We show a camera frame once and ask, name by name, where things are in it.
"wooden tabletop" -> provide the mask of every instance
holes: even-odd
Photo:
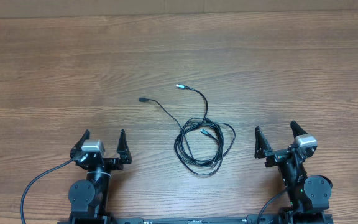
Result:
[[[212,177],[192,175],[173,150],[175,122],[201,116],[237,137]],[[254,159],[254,128],[274,149],[296,120],[318,140],[308,175],[334,185],[336,223],[358,223],[358,11],[253,12],[0,20],[0,223],[21,223],[20,199],[41,172],[69,159],[86,129],[114,156],[126,130],[133,163],[113,172],[116,217],[178,218],[258,213],[281,189],[276,167]],[[224,130],[225,146],[232,135]],[[196,156],[215,143],[195,131]],[[70,214],[74,164],[42,177],[25,199],[27,223]],[[287,196],[268,212],[288,205]]]

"cable connector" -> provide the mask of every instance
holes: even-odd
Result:
[[[205,135],[207,135],[207,136],[209,136],[209,132],[207,132],[207,131],[205,131],[205,130],[203,130],[203,129],[201,129],[200,132],[203,133],[203,134],[205,134]]]
[[[185,89],[186,86],[185,86],[185,85],[181,85],[181,84],[177,84],[177,88]]]
[[[139,97],[139,102],[147,102],[148,100],[146,97]]]

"wall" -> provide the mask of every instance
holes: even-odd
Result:
[[[0,18],[358,9],[358,0],[0,0]]]

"black cable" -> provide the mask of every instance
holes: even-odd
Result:
[[[220,166],[222,165],[223,157],[230,151],[230,148],[232,147],[234,140],[236,139],[236,132],[234,131],[232,126],[230,126],[226,123],[214,122],[214,121],[211,121],[209,118],[207,118],[208,101],[206,100],[205,96],[202,93],[200,93],[198,90],[195,90],[193,88],[190,88],[190,87],[184,86],[184,85],[177,85],[177,87],[181,88],[181,89],[192,90],[192,91],[195,91],[196,93],[200,94],[200,96],[205,101],[205,112],[204,112],[204,116],[202,118],[190,118],[182,127],[180,125],[179,121],[176,120],[170,113],[168,113],[168,111],[166,111],[166,109],[157,100],[141,97],[141,98],[139,98],[139,101],[140,102],[146,102],[146,101],[156,102],[164,110],[164,112],[166,112],[166,114],[168,114],[178,124],[178,126],[180,128],[180,133],[177,136],[175,143],[173,144],[173,148],[174,148],[180,162],[190,172],[192,172],[196,175],[202,175],[202,176],[213,175],[219,170]],[[223,138],[223,133],[221,131],[220,125],[225,125],[233,131],[233,139],[231,141],[231,144],[224,153],[223,153],[224,138]],[[217,150],[215,156],[210,159],[195,159],[193,156],[193,153],[191,152],[190,146],[189,146],[187,138],[186,138],[187,133],[189,133],[190,131],[194,131],[200,127],[212,128],[214,130],[214,132],[216,133],[216,136],[218,137],[218,138],[215,138],[209,132],[207,132],[203,129],[200,130],[203,134],[207,135],[208,137],[213,139],[216,142],[216,144],[218,144],[218,150]],[[188,148],[189,154],[185,151],[183,139],[185,139],[185,143]],[[213,169],[213,168],[215,168],[215,169],[213,169],[211,172],[208,172],[208,173],[198,173],[198,172],[195,172],[193,169],[191,169],[188,166],[188,164],[198,166],[198,167],[209,167],[211,169]]]
[[[69,164],[73,162],[73,159],[70,159],[69,161],[63,163],[63,164],[60,164],[59,166],[56,166],[55,168],[52,168],[48,171],[45,171],[43,172],[42,174],[38,175],[36,178],[34,178],[33,180],[31,180],[31,182],[28,184],[28,186],[25,188],[24,192],[23,192],[23,196],[22,196],[22,200],[20,201],[20,218],[22,219],[22,224],[25,224],[25,220],[24,220],[24,212],[23,212],[23,206],[24,206],[24,198],[25,198],[25,195],[27,194],[27,192],[29,191],[30,187],[32,184],[34,184],[35,181],[37,181],[38,179],[40,179],[41,177],[49,174],[50,172],[53,172],[59,168],[62,168],[63,166]]]
[[[259,215],[258,215],[258,219],[257,219],[257,224],[260,223],[260,218],[262,217],[263,212],[265,211],[265,209],[268,207],[268,205],[270,205],[274,200],[278,199],[281,195],[283,195],[285,192],[288,191],[289,188],[286,188],[284,190],[282,190],[280,193],[276,194],[276,196],[272,197],[272,199],[270,199],[264,206],[263,208],[260,210]]]

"black metal frame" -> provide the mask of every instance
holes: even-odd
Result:
[[[290,124],[294,143],[287,149],[273,151],[259,127],[255,129],[255,158],[266,158],[266,167],[278,166],[287,188],[291,207],[281,208],[278,214],[261,215],[263,224],[331,224],[331,215],[324,214],[329,208],[332,182],[323,176],[308,177],[303,162],[311,157],[317,140],[304,131],[295,121]],[[123,164],[132,162],[126,143],[125,131],[121,131],[117,152],[120,158],[103,158],[103,151],[81,150],[90,138],[87,130],[70,151],[76,165],[88,171],[86,180],[75,182],[68,193],[71,214],[68,222],[58,224],[251,224],[258,222],[258,215],[244,215],[237,218],[181,218],[181,219],[143,219],[114,218],[106,212],[110,172],[123,170]]]

